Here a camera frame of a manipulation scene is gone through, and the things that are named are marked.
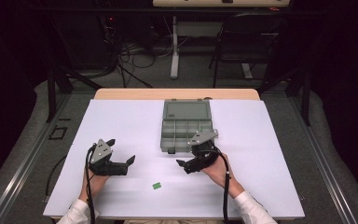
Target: chair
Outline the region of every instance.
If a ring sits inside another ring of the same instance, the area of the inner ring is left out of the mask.
[[[269,64],[272,47],[278,40],[286,22],[272,14],[250,15],[239,13],[228,17],[222,24],[209,68],[214,63],[213,88],[216,87],[218,64],[256,63]],[[263,82],[268,75],[268,66]]]

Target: floor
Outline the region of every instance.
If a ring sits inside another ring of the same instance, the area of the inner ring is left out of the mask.
[[[207,68],[207,64],[211,49],[197,50],[193,41],[199,40],[188,39],[182,46],[177,79],[169,76],[171,58],[168,51],[160,51],[155,58],[150,54],[136,54],[128,59],[132,63],[123,65],[154,88],[210,88],[213,71]],[[255,67],[255,74],[262,71],[263,66]],[[221,73],[241,76],[241,67],[222,67]],[[96,77],[93,80],[105,87],[123,86],[118,70],[103,77],[90,72],[84,75]],[[134,77],[125,75],[125,78],[129,88],[145,87]],[[252,88],[257,85],[246,80],[221,81],[218,82],[220,88]],[[94,93],[75,79],[71,82],[75,87],[72,94],[57,91],[58,114],[51,123],[45,122],[48,117],[47,83],[35,88],[38,99],[34,113],[0,171],[0,223],[51,223],[48,217],[42,216],[48,174],[69,149]],[[261,95],[261,99],[268,107],[306,212],[305,218],[288,223],[358,223],[358,185],[331,143],[320,99],[315,94],[311,96],[311,126],[308,127],[298,115],[298,99],[287,98],[283,90],[284,83]],[[57,127],[67,128],[65,137],[61,140],[53,137],[52,140],[51,135]],[[60,169],[58,166],[48,191],[52,191]]]

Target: table leg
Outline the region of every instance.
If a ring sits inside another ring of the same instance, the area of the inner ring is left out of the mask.
[[[253,78],[251,68],[248,63],[242,63],[242,71],[245,78]]]
[[[178,70],[179,70],[179,50],[178,50],[178,33],[177,33],[177,21],[176,17],[173,17],[172,22],[172,66],[171,66],[171,78],[178,78]]]

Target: white tabletop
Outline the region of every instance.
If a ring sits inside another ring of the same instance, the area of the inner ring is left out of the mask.
[[[78,197],[87,150],[98,139],[115,138],[111,161],[135,155],[126,176],[112,176],[94,199],[100,217],[223,218],[223,190],[203,173],[187,175],[176,159],[159,147],[162,100],[91,100],[70,148],[44,216],[63,216]],[[235,176],[277,219],[304,212],[262,101],[211,100],[215,144],[228,154]],[[159,182],[161,188],[153,189]],[[240,217],[232,200],[228,216]]]

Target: electronic equipment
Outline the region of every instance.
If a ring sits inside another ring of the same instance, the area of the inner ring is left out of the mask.
[[[213,139],[217,135],[217,132],[196,133],[188,142],[191,145],[191,153],[195,158],[191,161],[176,160],[179,166],[183,167],[186,173],[191,174],[212,165],[221,153],[213,143]]]
[[[112,145],[115,139],[104,142],[103,139],[98,141],[92,148],[91,159],[89,161],[89,169],[95,175],[126,175],[128,167],[135,161],[135,156],[129,158],[126,162],[112,162]]]

